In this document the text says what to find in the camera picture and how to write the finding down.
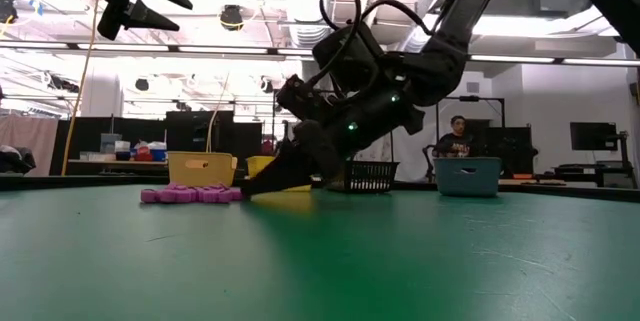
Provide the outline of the black desk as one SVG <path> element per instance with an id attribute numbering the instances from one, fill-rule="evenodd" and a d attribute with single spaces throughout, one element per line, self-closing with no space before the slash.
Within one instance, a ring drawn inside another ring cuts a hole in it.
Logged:
<path id="1" fill-rule="evenodd" d="M 599 188 L 617 187 L 626 170 L 618 161 L 597 161 L 595 164 L 563 164 L 554 167 L 551 176 L 566 182 L 591 183 Z"/>

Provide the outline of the yellow plastic basket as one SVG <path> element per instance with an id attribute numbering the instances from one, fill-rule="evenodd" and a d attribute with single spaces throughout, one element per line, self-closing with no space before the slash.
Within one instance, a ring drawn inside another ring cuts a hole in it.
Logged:
<path id="1" fill-rule="evenodd" d="M 261 172 L 266 166 L 268 166 L 273 160 L 274 156 L 251 156 L 246 159 L 248 178 L 253 179 Z M 311 185 L 297 186 L 286 189 L 286 192 L 310 192 Z"/>

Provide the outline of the black plastic basket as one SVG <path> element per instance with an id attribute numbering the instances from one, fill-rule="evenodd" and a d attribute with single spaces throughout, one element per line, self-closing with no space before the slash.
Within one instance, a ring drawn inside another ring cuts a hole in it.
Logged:
<path id="1" fill-rule="evenodd" d="M 393 186 L 397 166 L 397 162 L 348 161 L 344 190 L 349 193 L 386 193 Z"/>

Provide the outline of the pink curtain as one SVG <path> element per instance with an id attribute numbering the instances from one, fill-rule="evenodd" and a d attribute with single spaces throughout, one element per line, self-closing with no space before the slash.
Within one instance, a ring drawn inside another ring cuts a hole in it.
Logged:
<path id="1" fill-rule="evenodd" d="M 28 148 L 36 167 L 28 177 L 48 176 L 53 157 L 58 120 L 17 115 L 0 116 L 0 145 Z"/>

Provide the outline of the orange plastic basket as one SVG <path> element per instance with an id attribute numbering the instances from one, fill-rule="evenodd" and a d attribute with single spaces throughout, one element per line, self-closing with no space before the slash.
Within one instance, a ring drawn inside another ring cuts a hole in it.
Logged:
<path id="1" fill-rule="evenodd" d="M 190 187 L 231 186 L 237 167 L 229 153 L 169 151 L 167 162 L 170 182 Z"/>

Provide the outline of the clear plastic tub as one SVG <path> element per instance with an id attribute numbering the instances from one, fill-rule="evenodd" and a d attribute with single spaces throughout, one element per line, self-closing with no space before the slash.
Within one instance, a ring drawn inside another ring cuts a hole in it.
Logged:
<path id="1" fill-rule="evenodd" d="M 122 140 L 121 134 L 101 133 L 100 152 L 102 154 L 114 154 L 116 143 Z"/>

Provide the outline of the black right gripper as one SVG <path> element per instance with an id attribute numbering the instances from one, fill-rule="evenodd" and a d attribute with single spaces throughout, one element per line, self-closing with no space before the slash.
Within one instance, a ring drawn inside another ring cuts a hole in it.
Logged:
<path id="1" fill-rule="evenodd" d="M 244 197 L 312 183 L 311 173 L 331 182 L 344 159 L 399 126 L 422 129 L 423 113 L 409 94 L 415 71 L 401 54 L 385 52 L 364 24 L 341 28 L 312 49 L 320 71 L 289 77 L 277 103 L 301 120 L 294 141 L 241 187 Z"/>

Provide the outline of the black robot station frame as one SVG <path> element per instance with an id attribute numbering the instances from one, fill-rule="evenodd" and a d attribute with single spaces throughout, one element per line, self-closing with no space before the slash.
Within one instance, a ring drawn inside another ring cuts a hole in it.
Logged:
<path id="1" fill-rule="evenodd" d="M 435 106 L 435 141 L 454 132 L 451 120 L 464 118 L 462 136 L 471 143 L 471 155 L 485 153 L 489 129 L 504 128 L 506 101 L 499 97 L 477 95 L 448 96 Z"/>

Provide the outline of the black partition wall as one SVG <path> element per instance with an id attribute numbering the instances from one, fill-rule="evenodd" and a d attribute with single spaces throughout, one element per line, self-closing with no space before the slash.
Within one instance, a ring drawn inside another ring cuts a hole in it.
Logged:
<path id="1" fill-rule="evenodd" d="M 79 117 L 74 124 L 68 160 L 80 159 L 82 152 L 100 150 L 100 134 L 121 134 L 122 140 L 136 145 L 140 141 L 164 141 L 169 151 L 203 152 L 209 138 L 214 152 L 229 153 L 237 158 L 237 169 L 247 169 L 246 159 L 261 153 L 262 125 L 237 123 L 231 111 L 216 114 L 209 124 L 211 111 L 170 111 L 162 120 L 117 117 Z M 49 174 L 68 175 L 135 174 L 166 176 L 167 168 L 121 168 L 101 165 L 68 164 L 63 162 L 69 123 L 60 121 Z"/>

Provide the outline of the black metal table frame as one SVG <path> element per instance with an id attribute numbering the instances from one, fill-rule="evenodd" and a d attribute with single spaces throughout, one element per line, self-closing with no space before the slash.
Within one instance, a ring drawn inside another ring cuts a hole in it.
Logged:
<path id="1" fill-rule="evenodd" d="M 121 185 L 167 185 L 169 179 L 160 176 L 46 176 L 25 177 L 0 174 L 0 191 L 24 191 L 57 188 L 80 188 Z M 640 190 L 617 188 L 580 188 L 548 184 L 501 183 L 500 192 L 540 194 L 628 202 L 640 204 Z"/>

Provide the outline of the blue-grey plastic basket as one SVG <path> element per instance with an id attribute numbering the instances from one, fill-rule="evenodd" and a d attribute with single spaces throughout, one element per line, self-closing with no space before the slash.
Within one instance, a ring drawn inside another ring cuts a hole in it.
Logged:
<path id="1" fill-rule="evenodd" d="M 496 157 L 436 158 L 435 179 L 445 196 L 495 197 L 502 170 Z"/>

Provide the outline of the black computer monitor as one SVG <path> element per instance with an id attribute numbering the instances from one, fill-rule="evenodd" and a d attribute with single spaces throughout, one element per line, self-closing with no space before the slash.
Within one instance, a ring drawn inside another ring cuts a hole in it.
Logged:
<path id="1" fill-rule="evenodd" d="M 571 148 L 574 151 L 617 151 L 615 123 L 571 122 Z"/>

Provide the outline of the green table mat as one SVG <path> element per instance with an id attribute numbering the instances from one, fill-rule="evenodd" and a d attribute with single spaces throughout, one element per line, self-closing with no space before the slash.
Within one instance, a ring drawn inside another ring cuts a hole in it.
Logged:
<path id="1" fill-rule="evenodd" d="M 0 321 L 640 321 L 640 204 L 0 193 Z"/>

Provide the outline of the black monitor stand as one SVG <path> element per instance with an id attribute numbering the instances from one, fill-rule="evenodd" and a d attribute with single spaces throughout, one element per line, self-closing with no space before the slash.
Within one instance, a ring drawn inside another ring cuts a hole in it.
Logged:
<path id="1" fill-rule="evenodd" d="M 601 162 L 601 166 L 604 168 L 601 172 L 602 186 L 605 188 L 630 188 L 635 190 L 639 188 L 634 167 L 629 159 L 627 138 L 628 133 L 626 131 L 620 131 L 616 136 L 608 138 L 609 141 L 615 141 L 619 146 L 621 159 Z"/>

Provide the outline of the person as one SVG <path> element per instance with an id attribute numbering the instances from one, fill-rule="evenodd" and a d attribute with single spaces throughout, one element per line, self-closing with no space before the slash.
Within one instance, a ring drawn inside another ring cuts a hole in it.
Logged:
<path id="1" fill-rule="evenodd" d="M 451 131 L 442 136 L 433 151 L 435 157 L 468 157 L 473 136 L 466 132 L 466 119 L 461 115 L 450 120 Z"/>

